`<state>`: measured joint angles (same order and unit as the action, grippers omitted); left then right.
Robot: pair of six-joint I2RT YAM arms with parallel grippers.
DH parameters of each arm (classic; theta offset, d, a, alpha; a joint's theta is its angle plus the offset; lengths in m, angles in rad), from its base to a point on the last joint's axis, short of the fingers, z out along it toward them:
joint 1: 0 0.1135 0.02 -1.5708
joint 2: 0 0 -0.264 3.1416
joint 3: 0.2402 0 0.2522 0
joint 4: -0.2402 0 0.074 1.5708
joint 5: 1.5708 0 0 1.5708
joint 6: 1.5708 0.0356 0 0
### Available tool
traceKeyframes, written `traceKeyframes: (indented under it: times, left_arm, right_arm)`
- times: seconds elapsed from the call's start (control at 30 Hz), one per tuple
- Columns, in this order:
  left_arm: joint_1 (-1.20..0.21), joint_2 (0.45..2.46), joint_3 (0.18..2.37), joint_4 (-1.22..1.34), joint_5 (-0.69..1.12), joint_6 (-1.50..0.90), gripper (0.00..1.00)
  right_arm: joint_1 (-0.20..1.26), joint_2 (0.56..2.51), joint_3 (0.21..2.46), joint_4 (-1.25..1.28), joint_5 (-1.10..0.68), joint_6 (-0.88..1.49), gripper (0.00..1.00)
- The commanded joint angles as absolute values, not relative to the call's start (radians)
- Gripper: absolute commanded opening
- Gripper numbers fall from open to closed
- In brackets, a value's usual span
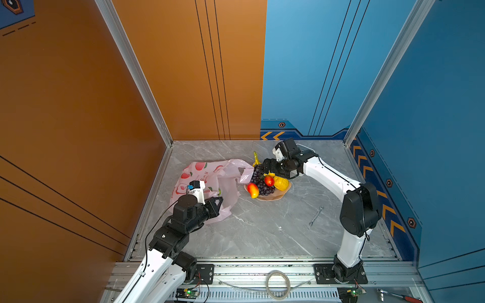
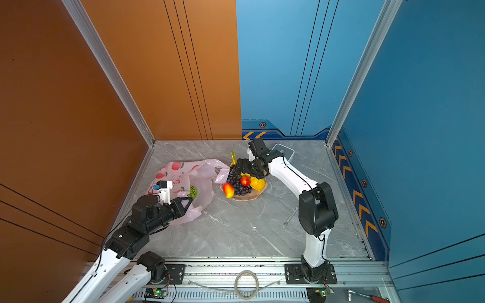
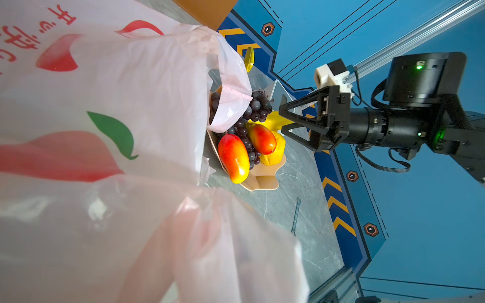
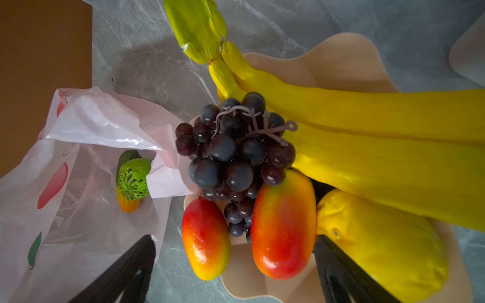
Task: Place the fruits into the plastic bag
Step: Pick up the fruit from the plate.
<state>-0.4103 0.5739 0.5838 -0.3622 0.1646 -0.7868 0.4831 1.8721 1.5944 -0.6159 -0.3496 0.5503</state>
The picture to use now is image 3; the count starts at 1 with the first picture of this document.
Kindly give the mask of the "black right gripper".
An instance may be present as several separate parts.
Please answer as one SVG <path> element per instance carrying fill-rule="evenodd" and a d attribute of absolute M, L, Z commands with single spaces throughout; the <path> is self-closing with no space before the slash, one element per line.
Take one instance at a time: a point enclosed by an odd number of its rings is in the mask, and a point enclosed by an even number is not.
<path fill-rule="evenodd" d="M 317 116 L 308 118 L 295 112 L 304 106 L 317 103 Z M 322 88 L 298 100 L 286 102 L 279 107 L 279 115 L 289 120 L 281 132 L 288 138 L 312 151 L 335 149 L 349 135 L 351 94 L 341 93 L 337 85 Z M 317 127 L 316 131 L 306 127 Z"/>

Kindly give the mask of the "pink printed plastic bag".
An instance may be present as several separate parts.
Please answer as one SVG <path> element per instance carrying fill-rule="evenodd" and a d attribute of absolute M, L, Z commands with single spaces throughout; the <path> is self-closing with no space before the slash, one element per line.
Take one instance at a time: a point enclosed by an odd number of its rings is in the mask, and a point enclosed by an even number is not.
<path fill-rule="evenodd" d="M 200 185 L 251 86 L 136 1 L 1 2 L 1 301 L 306 302 L 301 245 Z"/>

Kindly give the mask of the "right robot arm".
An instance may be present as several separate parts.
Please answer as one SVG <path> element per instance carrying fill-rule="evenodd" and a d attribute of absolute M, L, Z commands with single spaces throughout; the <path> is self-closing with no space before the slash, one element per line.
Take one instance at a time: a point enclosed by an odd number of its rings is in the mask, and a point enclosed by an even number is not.
<path fill-rule="evenodd" d="M 282 132 L 316 152 L 342 144 L 354 145 L 358 155 L 387 148 L 400 155 L 399 173 L 409 171 L 410 160 L 428 145 L 484 183 L 484 116 L 464 111 L 458 98 L 466 63 L 461 52 L 396 57 L 369 107 L 353 108 L 349 90 L 324 84 L 280 106 L 290 121 Z"/>

